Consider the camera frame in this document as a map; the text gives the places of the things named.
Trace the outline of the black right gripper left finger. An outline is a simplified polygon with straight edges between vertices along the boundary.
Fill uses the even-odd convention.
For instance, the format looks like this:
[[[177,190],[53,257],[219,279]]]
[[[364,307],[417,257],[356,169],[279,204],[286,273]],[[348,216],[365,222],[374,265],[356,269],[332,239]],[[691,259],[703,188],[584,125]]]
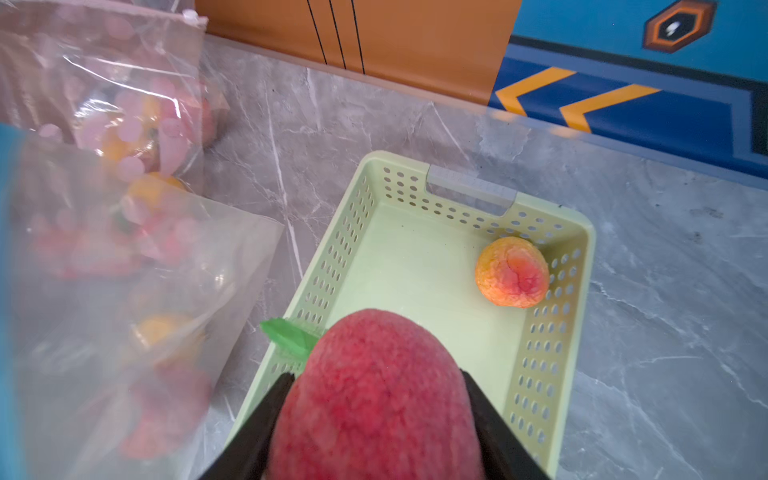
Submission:
[[[266,472],[272,434],[296,377],[281,374],[202,480],[258,480]]]

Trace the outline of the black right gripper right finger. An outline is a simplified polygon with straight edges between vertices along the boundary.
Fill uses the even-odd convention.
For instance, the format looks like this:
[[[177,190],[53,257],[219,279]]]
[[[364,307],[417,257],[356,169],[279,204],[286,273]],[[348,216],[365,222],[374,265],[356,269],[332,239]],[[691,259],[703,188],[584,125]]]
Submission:
[[[472,376],[462,370],[481,450],[484,475],[489,480],[549,480],[526,451]]]

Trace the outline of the large pink peach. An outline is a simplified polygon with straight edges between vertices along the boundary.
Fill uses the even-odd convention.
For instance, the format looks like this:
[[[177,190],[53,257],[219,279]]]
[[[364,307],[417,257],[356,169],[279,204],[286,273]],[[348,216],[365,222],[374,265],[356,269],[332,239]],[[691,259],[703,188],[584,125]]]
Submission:
[[[475,265],[479,291],[502,307],[527,309],[538,305],[546,297],[549,277],[542,253],[518,237],[495,240],[483,249]]]

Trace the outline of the blue zip bag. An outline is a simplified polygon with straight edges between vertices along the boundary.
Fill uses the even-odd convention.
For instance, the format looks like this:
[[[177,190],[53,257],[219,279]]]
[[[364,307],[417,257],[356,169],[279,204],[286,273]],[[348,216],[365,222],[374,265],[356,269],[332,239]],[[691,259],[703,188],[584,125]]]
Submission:
[[[269,272],[282,225],[35,133],[1,129],[1,475],[187,479],[214,388]],[[132,326],[192,319],[145,349]],[[205,331],[195,362],[171,356]],[[208,410],[175,452],[119,451],[132,389],[165,363],[204,371]]]

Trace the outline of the clear bag with pink dots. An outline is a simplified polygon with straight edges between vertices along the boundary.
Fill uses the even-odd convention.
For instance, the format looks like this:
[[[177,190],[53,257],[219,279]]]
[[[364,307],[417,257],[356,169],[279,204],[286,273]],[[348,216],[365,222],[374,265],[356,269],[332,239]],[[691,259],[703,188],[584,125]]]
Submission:
[[[5,1],[1,120],[126,170],[202,176],[228,105],[189,1]]]

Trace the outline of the yellow peach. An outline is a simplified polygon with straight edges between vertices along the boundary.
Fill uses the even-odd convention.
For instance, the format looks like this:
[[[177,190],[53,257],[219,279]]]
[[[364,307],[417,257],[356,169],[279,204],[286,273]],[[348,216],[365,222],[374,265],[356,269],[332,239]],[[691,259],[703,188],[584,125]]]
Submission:
[[[134,337],[145,349],[150,349],[175,336],[182,327],[186,327],[192,319],[180,314],[158,314],[146,317],[132,326]],[[205,331],[196,330],[181,342],[181,345],[171,356],[172,359],[195,362],[202,351]]]

